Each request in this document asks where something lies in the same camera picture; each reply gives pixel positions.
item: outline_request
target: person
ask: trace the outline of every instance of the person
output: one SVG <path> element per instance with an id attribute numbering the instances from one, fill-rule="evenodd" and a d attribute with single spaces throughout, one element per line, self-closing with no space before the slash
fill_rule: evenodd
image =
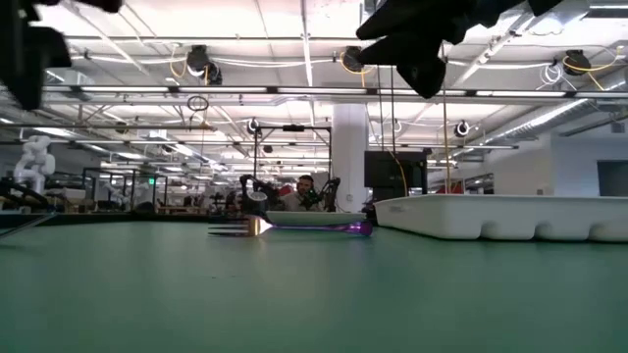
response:
<path id="1" fill-rule="evenodd" d="M 320 203 L 306 207 L 304 205 L 305 194 L 314 188 L 314 178 L 312 176 L 300 176 L 296 184 L 296 191 L 286 196 L 282 196 L 280 200 L 284 206 L 283 211 L 289 212 L 322 212 Z"/>

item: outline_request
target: table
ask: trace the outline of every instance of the table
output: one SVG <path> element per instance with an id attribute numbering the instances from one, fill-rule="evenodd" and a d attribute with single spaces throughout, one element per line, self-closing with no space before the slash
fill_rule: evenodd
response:
<path id="1" fill-rule="evenodd" d="M 625 352 L 628 247 L 205 224 L 0 243 L 0 352 Z"/>
<path id="2" fill-rule="evenodd" d="M 207 213 L 207 208 L 202 208 L 198 206 L 158 206 L 157 212 L 160 214 L 172 215 L 174 213 L 189 213 L 189 214 L 204 214 Z"/>

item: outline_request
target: yellow cable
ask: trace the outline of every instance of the yellow cable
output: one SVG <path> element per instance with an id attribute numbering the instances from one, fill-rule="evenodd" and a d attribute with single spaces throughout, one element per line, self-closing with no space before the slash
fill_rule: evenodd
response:
<path id="1" fill-rule="evenodd" d="M 366 74 L 369 74 L 370 72 L 372 72 L 372 71 L 375 69 L 375 67 L 373 67 L 373 68 L 371 68 L 371 69 L 369 69 L 369 70 L 367 70 L 367 71 L 362 70 L 362 71 L 360 71 L 359 73 L 357 73 L 357 72 L 353 72 L 353 71 L 351 71 L 351 70 L 350 70 L 350 69 L 349 69 L 349 68 L 348 68 L 348 67 L 347 67 L 347 66 L 346 66 L 346 65 L 342 62 L 342 60 L 343 60 L 343 59 L 344 59 L 344 52 L 341 52 L 341 53 L 340 53 L 340 65 L 342 66 L 342 68 L 343 68 L 346 72 L 348 72 L 348 73 L 350 73 L 350 74 L 352 74 L 352 75 L 362 75 L 362 87 L 364 87 L 364 86 L 366 85 L 366 84 L 365 84 L 365 81 L 364 81 L 364 76 L 365 76 Z"/>
<path id="2" fill-rule="evenodd" d="M 604 91 L 604 87 L 602 87 L 602 85 L 596 80 L 595 77 L 593 77 L 593 75 L 591 75 L 591 73 L 587 73 L 587 75 L 589 75 L 589 77 L 591 78 L 591 80 L 593 81 L 593 83 L 596 84 L 596 86 L 601 90 Z"/>
<path id="3" fill-rule="evenodd" d="M 175 53 L 177 52 L 177 48 L 175 48 L 173 50 L 173 55 L 172 55 L 172 59 L 175 58 Z M 175 63 L 174 62 L 170 62 L 170 72 L 176 77 L 176 78 L 183 78 L 183 76 L 185 75 L 185 70 L 187 70 L 187 54 L 185 54 L 185 60 L 183 61 L 183 70 L 181 71 L 181 73 L 177 73 L 175 71 Z"/>
<path id="4" fill-rule="evenodd" d="M 405 181 L 405 173 L 403 172 L 403 167 L 401 166 L 401 163 L 399 162 L 399 160 L 394 156 L 393 152 L 391 152 L 391 150 L 389 150 L 388 148 L 386 150 L 389 151 L 389 153 L 391 154 L 391 157 L 394 159 L 396 164 L 399 166 L 399 170 L 401 171 L 401 179 L 403 180 L 403 196 L 407 196 L 408 195 L 408 184 Z"/>
<path id="5" fill-rule="evenodd" d="M 621 52 L 621 47 L 617 47 L 617 52 L 615 54 L 615 58 L 612 60 L 612 62 L 610 62 L 610 64 L 602 65 L 602 66 L 599 66 L 599 67 L 593 68 L 593 69 L 578 68 L 577 66 L 573 66 L 571 64 L 567 64 L 567 59 L 569 59 L 568 56 L 565 56 L 564 58 L 562 58 L 562 64 L 564 66 L 566 66 L 567 68 L 569 68 L 569 69 L 581 71 L 581 72 L 584 72 L 584 73 L 593 73 L 593 72 L 601 71 L 601 70 L 604 70 L 604 69 L 608 69 L 611 66 L 614 66 L 615 63 L 617 62 L 617 60 L 619 60 L 619 53 L 620 52 Z"/>

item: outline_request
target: computer monitor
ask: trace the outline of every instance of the computer monitor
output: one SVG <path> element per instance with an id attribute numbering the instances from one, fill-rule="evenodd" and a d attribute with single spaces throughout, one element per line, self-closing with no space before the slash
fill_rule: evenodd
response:
<path id="1" fill-rule="evenodd" d="M 403 197 L 405 187 L 421 187 L 427 193 L 427 155 L 423 152 L 364 152 L 364 187 L 373 188 L 373 198 Z"/>

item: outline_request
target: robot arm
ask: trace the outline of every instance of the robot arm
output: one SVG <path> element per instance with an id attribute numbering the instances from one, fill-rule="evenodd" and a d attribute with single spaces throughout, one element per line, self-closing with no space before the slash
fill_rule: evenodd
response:
<path id="1" fill-rule="evenodd" d="M 253 192 L 249 195 L 246 186 L 250 180 L 253 181 Z M 270 183 L 252 175 L 241 176 L 239 182 L 242 187 L 242 212 L 245 214 L 259 214 L 266 207 L 271 210 L 278 210 L 282 207 L 279 190 Z"/>
<path id="2" fill-rule="evenodd" d="M 309 210 L 311 207 L 323 203 L 324 211 L 335 212 L 336 193 L 338 192 L 339 185 L 339 177 L 328 180 L 319 193 L 316 193 L 313 189 L 310 190 L 310 192 L 305 195 L 302 205 Z"/>

